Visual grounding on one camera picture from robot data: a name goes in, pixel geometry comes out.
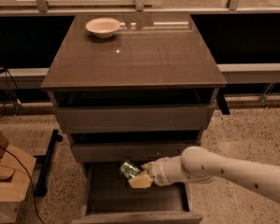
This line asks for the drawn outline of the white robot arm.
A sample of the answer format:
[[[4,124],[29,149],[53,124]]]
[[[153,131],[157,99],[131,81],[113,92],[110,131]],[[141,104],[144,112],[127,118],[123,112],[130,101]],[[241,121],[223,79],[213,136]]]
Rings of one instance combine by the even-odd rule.
[[[129,184],[133,189],[174,183],[207,182],[213,176],[228,180],[280,203],[280,166],[227,158],[203,147],[187,147],[179,156],[145,163]]]

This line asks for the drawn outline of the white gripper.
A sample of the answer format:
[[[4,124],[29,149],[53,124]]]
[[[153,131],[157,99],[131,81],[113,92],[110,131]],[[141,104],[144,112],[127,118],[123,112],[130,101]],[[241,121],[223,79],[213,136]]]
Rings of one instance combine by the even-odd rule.
[[[169,157],[160,158],[156,161],[150,161],[142,165],[144,171],[142,174],[129,180],[129,184],[133,189],[147,189],[154,182],[159,187],[170,186],[173,181],[169,179],[165,172],[165,164]]]

